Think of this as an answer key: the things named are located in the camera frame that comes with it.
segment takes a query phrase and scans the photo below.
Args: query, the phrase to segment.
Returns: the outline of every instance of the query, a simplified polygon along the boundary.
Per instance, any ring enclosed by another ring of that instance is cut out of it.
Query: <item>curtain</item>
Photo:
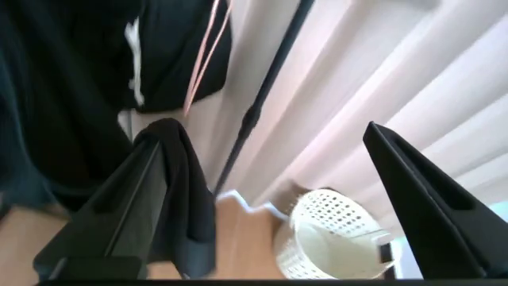
[[[211,187],[297,4],[234,2],[225,88],[186,123]],[[316,0],[225,190],[255,206],[294,185],[331,187],[397,230],[362,142],[374,121],[483,202],[508,199],[507,11],[505,0]]]

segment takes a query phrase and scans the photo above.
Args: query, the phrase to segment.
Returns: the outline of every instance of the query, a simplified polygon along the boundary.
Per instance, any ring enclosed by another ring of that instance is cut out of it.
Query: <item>drawstring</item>
[[[134,90],[134,98],[138,106],[143,106],[144,96],[141,94],[141,41],[140,41],[140,18],[136,18],[133,24],[127,23],[125,27],[125,39],[133,51],[134,78],[129,81],[129,88]]]
[[[208,63],[210,62],[212,54],[214,53],[214,50],[217,47],[219,40],[221,39],[224,29],[228,23],[229,14],[231,13],[231,7],[233,7],[233,0],[231,0],[229,3],[229,6],[228,6],[228,10],[225,13],[224,21],[222,22],[221,29],[219,30],[219,33],[217,34],[217,37],[215,38],[215,42],[212,45],[212,48],[210,49],[208,56],[206,57],[205,63],[203,63],[202,69],[198,74],[199,65],[202,61],[203,54],[205,53],[206,42],[208,41],[208,36],[210,35],[210,30],[212,29],[212,26],[214,25],[219,1],[220,0],[214,0],[214,4],[212,5],[212,11],[210,13],[210,19],[208,21],[208,27],[206,28],[205,36],[203,37],[201,46],[199,47],[198,57],[196,58],[196,61],[194,63],[194,70],[192,71],[192,76],[190,77],[189,87],[187,89],[187,96],[185,97],[185,102],[183,103],[183,117],[185,117],[185,118],[189,114],[189,109],[191,108],[191,104],[192,104],[192,101],[194,100],[194,96],[196,95],[196,92],[198,91],[199,84],[201,83],[201,79],[202,79],[203,75],[205,74],[206,67],[208,66]]]

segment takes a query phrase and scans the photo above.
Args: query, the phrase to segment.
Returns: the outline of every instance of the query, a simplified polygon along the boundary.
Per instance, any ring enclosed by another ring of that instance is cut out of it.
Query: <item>laundry basket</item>
[[[277,265],[290,279],[370,279],[381,263],[376,239],[386,235],[358,203],[318,189],[300,198],[275,236]]]

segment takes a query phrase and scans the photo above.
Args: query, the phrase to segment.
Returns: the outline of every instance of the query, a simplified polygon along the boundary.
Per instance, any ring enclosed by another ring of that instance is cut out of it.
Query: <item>brown floor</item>
[[[217,271],[211,279],[283,279],[271,244],[281,221],[268,210],[246,212],[234,197],[217,203]],[[65,225],[48,214],[14,208],[0,222],[0,285],[37,282],[35,255]],[[149,266],[150,279],[179,279],[171,263]]]

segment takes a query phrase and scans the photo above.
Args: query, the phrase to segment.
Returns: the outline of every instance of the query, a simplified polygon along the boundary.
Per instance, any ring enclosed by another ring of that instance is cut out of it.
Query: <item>pink string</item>
[[[203,54],[205,53],[206,49],[206,42],[208,40],[208,36],[210,35],[210,30],[212,26],[214,25],[215,16],[217,13],[217,7],[218,7],[219,0],[214,0],[214,5],[212,6],[212,11],[210,13],[210,20],[208,22],[208,27],[206,28],[205,36],[203,37],[201,47],[199,48],[198,52],[198,58],[196,59],[196,62],[194,63],[194,70],[192,71],[192,76],[190,78],[189,87],[187,89],[187,96],[185,98],[185,102],[183,104],[183,117],[186,117],[189,114],[189,109],[191,108],[191,104],[194,100],[194,96],[196,95],[196,92],[198,91],[199,84],[201,83],[201,79],[203,75],[205,74],[206,67],[208,66],[208,63],[210,62],[210,59],[212,55],[214,54],[214,50],[217,47],[217,44],[219,40],[222,37],[222,34],[225,30],[225,27],[229,20],[229,14],[231,13],[231,7],[233,6],[233,0],[229,3],[228,10],[225,13],[224,21],[222,22],[221,29],[219,30],[219,33],[217,34],[217,37],[215,38],[214,44],[212,45],[212,48],[210,49],[210,52],[208,53],[208,56],[206,57],[205,62],[202,65],[202,69],[199,72],[198,76],[198,70],[199,65],[202,61]]]

